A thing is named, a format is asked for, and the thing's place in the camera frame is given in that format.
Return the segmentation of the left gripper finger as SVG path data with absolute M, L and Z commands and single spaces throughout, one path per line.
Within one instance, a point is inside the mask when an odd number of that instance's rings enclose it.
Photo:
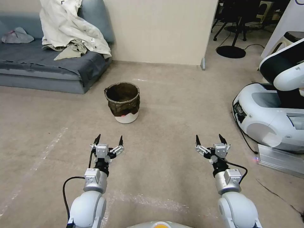
M 123 141 L 123 136 L 121 135 L 119 144 L 115 148 L 111 149 L 109 151 L 109 155 L 119 155 L 124 151 L 124 141 Z
M 99 144 L 100 137 L 101 137 L 101 134 L 99 134 L 99 135 L 95 138 L 93 144 L 90 145 L 90 147 L 91 147 L 91 152 L 96 151 L 96 146 Z

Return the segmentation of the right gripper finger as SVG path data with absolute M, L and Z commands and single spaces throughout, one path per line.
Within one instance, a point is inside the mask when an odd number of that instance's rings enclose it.
M 198 135 L 196 135 L 195 150 L 202 156 L 211 156 L 212 148 L 206 148 L 201 145 Z
M 219 135 L 219 139 L 220 139 L 221 143 L 223 143 L 226 146 L 226 151 L 228 151 L 231 147 L 231 144 L 228 144 L 226 139 L 221 134 L 218 134 L 218 135 Z

